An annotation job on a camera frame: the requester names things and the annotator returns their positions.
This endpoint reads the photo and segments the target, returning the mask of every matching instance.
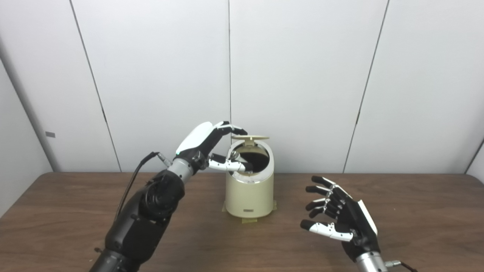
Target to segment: white wall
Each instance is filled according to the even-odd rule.
[[[465,172],[484,136],[483,13],[390,1],[346,172]]]
[[[482,147],[466,174],[472,175],[484,183],[484,149]]]
[[[0,51],[55,170],[119,171],[69,1],[0,1]]]
[[[73,3],[123,171],[151,151],[172,158],[199,123],[230,119],[228,1]]]
[[[73,0],[123,171],[231,120],[271,137],[278,172],[342,172],[386,4]],[[483,11],[390,1],[346,172],[465,171],[484,137]],[[120,170],[69,1],[0,1],[0,56],[55,169]]]
[[[342,172],[386,0],[231,0],[234,124],[278,172]]]
[[[0,217],[40,175],[52,171],[0,61]]]

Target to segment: robotic arm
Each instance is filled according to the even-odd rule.
[[[185,195],[184,185],[207,167],[226,171],[251,171],[247,162],[209,153],[229,133],[247,135],[240,127],[220,122],[197,126],[180,144],[173,162],[152,152],[136,169],[155,156],[168,166],[138,190],[120,211],[106,235],[105,249],[90,272],[136,272],[153,255],[178,202]]]
[[[388,267],[405,266],[412,272],[417,270],[400,261],[383,262],[378,245],[378,230],[363,201],[355,201],[338,184],[313,176],[313,182],[321,186],[307,186],[306,191],[325,196],[306,206],[310,218],[323,213],[336,223],[302,220],[301,227],[311,232],[342,241],[348,257],[356,263],[360,272],[387,272]]]

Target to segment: beige trash can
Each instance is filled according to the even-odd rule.
[[[233,136],[239,141],[230,146],[228,157],[253,165],[253,173],[227,172],[226,210],[241,218],[259,218],[274,206],[274,155],[265,136]]]

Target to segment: black cable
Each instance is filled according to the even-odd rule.
[[[403,267],[405,267],[406,269],[410,270],[411,272],[418,272],[416,269],[410,267],[410,265],[404,263],[404,262],[400,262],[402,264]]]
[[[156,155],[158,153],[159,152],[151,152],[150,154],[148,154],[148,156],[146,156],[144,159],[142,159],[141,162],[139,163],[138,167],[136,167],[136,170],[133,172],[133,175],[131,176],[131,179],[129,180],[128,186],[126,187],[126,190],[124,191],[124,194],[121,197],[120,204],[118,206],[118,209],[116,210],[116,215],[114,216],[114,221],[116,221],[116,219],[118,218],[118,216],[121,214],[121,210],[122,210],[122,207],[124,205],[124,201],[126,200],[126,197],[128,196],[128,193],[129,193],[129,190],[131,189],[131,186],[133,186],[133,183],[135,182],[136,175],[138,175],[139,170],[141,169],[141,167],[147,161],[149,161],[150,159],[156,157]]]

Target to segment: wooden table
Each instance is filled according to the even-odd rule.
[[[86,272],[130,173],[42,175],[0,219],[0,271]],[[134,189],[152,174],[138,176]],[[484,185],[466,175],[327,174],[364,199],[382,256],[420,272],[484,271]],[[300,229],[310,174],[277,174],[277,210],[256,223],[222,212],[224,174],[200,173],[145,272],[355,272],[337,241]],[[320,221],[327,221],[324,215]],[[391,271],[406,271],[403,267]]]

